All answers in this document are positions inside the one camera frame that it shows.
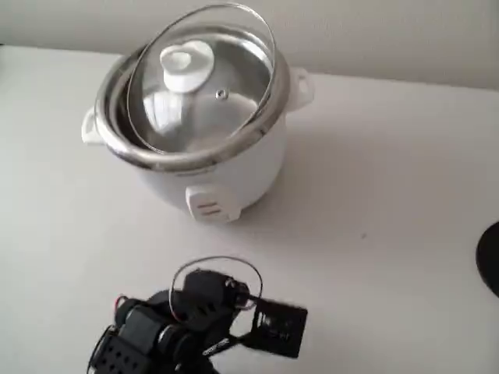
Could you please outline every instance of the white wall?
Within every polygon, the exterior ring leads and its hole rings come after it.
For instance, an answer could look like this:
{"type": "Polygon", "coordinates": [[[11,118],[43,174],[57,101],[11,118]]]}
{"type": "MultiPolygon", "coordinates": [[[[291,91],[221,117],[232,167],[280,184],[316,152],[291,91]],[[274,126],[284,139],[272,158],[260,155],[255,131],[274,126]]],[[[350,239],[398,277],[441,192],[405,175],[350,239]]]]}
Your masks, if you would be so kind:
{"type": "MultiPolygon", "coordinates": [[[[313,71],[499,88],[499,0],[245,0],[313,71]]],[[[0,43],[126,53],[203,0],[2,0],[0,43]]]]}

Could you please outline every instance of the metal rim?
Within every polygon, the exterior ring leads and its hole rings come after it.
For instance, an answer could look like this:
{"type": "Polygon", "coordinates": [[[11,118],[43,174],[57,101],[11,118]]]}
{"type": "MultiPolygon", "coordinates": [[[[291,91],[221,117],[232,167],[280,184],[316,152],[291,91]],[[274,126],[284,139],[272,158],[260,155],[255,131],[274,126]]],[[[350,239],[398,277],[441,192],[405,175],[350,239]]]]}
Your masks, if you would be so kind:
{"type": "Polygon", "coordinates": [[[264,95],[260,99],[260,102],[258,103],[257,108],[254,110],[254,112],[247,118],[247,120],[245,120],[240,126],[238,126],[238,128],[236,130],[234,130],[234,132],[232,133],[232,135],[234,135],[235,133],[237,133],[238,131],[240,131],[248,123],[250,123],[252,120],[254,120],[256,116],[259,115],[260,111],[263,109],[263,107],[267,103],[267,100],[268,100],[269,96],[271,95],[272,86],[274,85],[274,80],[275,80],[275,74],[276,74],[275,71],[276,71],[276,68],[277,68],[277,66],[276,66],[277,65],[276,64],[276,62],[277,62],[277,59],[276,59],[277,47],[276,47],[276,43],[275,43],[274,33],[272,32],[272,29],[269,26],[269,24],[267,23],[267,21],[265,20],[265,18],[263,18],[257,11],[255,11],[254,9],[251,9],[249,6],[243,5],[243,4],[239,4],[237,2],[220,2],[220,3],[215,3],[215,4],[209,4],[209,5],[205,5],[205,6],[201,7],[201,8],[194,9],[193,11],[186,13],[182,17],[178,18],[177,20],[173,21],[168,26],[166,26],[155,38],[153,38],[149,43],[147,43],[146,47],[142,50],[142,52],[140,53],[139,58],[137,59],[136,65],[135,65],[135,67],[134,67],[134,69],[132,71],[132,74],[130,76],[130,81],[129,81],[128,88],[127,88],[127,91],[126,91],[126,111],[127,111],[129,122],[130,122],[130,124],[132,126],[132,130],[135,132],[135,135],[140,139],[140,141],[142,142],[142,144],[144,146],[146,146],[150,150],[153,150],[156,153],[167,154],[169,152],[166,152],[164,150],[159,150],[155,146],[152,146],[151,144],[149,144],[149,142],[147,142],[140,135],[140,132],[137,131],[136,126],[133,123],[132,116],[130,115],[130,91],[131,91],[131,87],[133,86],[133,81],[136,78],[137,68],[139,67],[140,63],[143,61],[143,58],[147,55],[147,52],[149,51],[150,47],[160,37],[162,37],[163,35],[165,35],[172,27],[174,27],[178,23],[181,23],[184,19],[187,19],[187,18],[189,18],[191,16],[195,16],[198,13],[201,13],[201,12],[204,12],[204,11],[207,11],[207,10],[211,10],[211,9],[221,9],[221,8],[239,9],[239,10],[242,10],[244,12],[249,13],[250,15],[254,16],[255,18],[257,18],[259,21],[261,21],[265,25],[265,27],[267,29],[267,32],[269,34],[269,37],[270,37],[270,47],[271,47],[270,48],[270,52],[271,52],[271,58],[270,58],[270,60],[271,60],[271,64],[272,64],[271,78],[269,79],[269,82],[267,84],[267,88],[264,91],[264,95]]]}
{"type": "Polygon", "coordinates": [[[271,95],[262,114],[247,127],[228,138],[226,142],[214,148],[193,153],[161,154],[144,149],[144,145],[137,146],[119,131],[119,121],[115,117],[115,112],[118,97],[126,95],[126,86],[131,71],[141,51],[142,48],[139,48],[131,55],[120,58],[113,65],[101,84],[94,106],[97,130],[106,147],[115,156],[129,164],[152,171],[198,172],[233,158],[257,143],[283,115],[288,101],[289,72],[286,60],[278,52],[277,61],[280,69],[275,80],[278,94],[271,95]]]}

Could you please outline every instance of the rice cooker handle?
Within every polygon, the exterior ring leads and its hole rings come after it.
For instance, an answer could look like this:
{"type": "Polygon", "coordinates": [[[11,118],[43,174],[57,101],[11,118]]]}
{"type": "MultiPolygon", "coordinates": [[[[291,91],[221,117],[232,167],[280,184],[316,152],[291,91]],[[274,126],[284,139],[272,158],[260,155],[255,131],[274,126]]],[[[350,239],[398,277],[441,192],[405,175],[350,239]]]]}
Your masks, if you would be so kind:
{"type": "Polygon", "coordinates": [[[286,111],[296,111],[313,101],[315,87],[310,74],[303,68],[290,68],[291,85],[286,111]]]}
{"type": "Polygon", "coordinates": [[[237,198],[223,185],[191,185],[186,188],[186,202],[196,221],[224,223],[241,215],[237,198]]]}
{"type": "Polygon", "coordinates": [[[99,135],[95,124],[95,110],[90,108],[81,125],[81,139],[85,144],[102,145],[104,140],[99,135]]]}

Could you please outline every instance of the red wire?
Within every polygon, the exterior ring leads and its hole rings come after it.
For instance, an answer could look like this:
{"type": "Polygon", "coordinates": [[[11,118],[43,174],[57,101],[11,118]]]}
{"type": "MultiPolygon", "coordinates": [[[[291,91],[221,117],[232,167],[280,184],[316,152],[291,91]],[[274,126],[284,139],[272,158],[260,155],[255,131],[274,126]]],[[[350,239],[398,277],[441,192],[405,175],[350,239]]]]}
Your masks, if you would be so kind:
{"type": "Polygon", "coordinates": [[[116,298],[116,300],[115,300],[115,314],[118,311],[119,303],[121,302],[121,300],[128,300],[128,298],[125,295],[120,295],[116,298]]]}

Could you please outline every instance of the wire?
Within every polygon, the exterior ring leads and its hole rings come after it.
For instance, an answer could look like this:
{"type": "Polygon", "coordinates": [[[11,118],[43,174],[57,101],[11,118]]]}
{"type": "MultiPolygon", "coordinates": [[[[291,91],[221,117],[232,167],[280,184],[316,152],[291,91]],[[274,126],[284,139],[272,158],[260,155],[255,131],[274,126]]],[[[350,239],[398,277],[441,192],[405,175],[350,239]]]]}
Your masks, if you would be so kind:
{"type": "MultiPolygon", "coordinates": [[[[254,270],[254,272],[258,276],[258,279],[260,280],[260,291],[258,292],[258,298],[261,298],[262,293],[264,291],[264,280],[263,280],[263,278],[262,278],[262,276],[260,274],[260,271],[258,271],[258,269],[250,261],[247,261],[245,259],[241,259],[241,258],[235,257],[235,256],[207,256],[207,257],[200,257],[199,259],[193,259],[193,260],[191,260],[191,261],[189,261],[187,263],[184,263],[183,265],[181,265],[179,267],[179,269],[173,275],[172,285],[170,286],[170,289],[168,290],[168,304],[170,305],[170,313],[172,314],[173,318],[175,318],[177,320],[177,322],[183,323],[182,319],[179,318],[179,316],[177,316],[177,314],[175,313],[175,310],[173,310],[172,299],[173,299],[173,292],[175,290],[175,282],[177,281],[177,278],[179,277],[180,273],[182,271],[184,271],[186,268],[188,268],[188,267],[190,267],[192,265],[195,265],[197,263],[207,263],[207,262],[210,262],[210,261],[215,261],[217,259],[228,259],[228,260],[231,260],[231,261],[236,261],[237,263],[244,263],[245,265],[251,267],[251,269],[254,270]]],[[[250,310],[251,308],[253,308],[255,306],[256,303],[257,303],[256,301],[253,301],[253,303],[251,303],[250,305],[243,306],[240,309],[241,310],[250,310]]]]}
{"type": "Polygon", "coordinates": [[[124,301],[124,302],[125,302],[126,300],[128,300],[128,297],[127,297],[127,296],[125,296],[125,295],[123,295],[123,294],[121,294],[120,296],[118,296],[118,297],[116,298],[116,300],[115,300],[115,314],[116,314],[116,312],[118,311],[118,308],[119,308],[119,305],[121,304],[121,302],[122,302],[122,301],[124,301]]]}

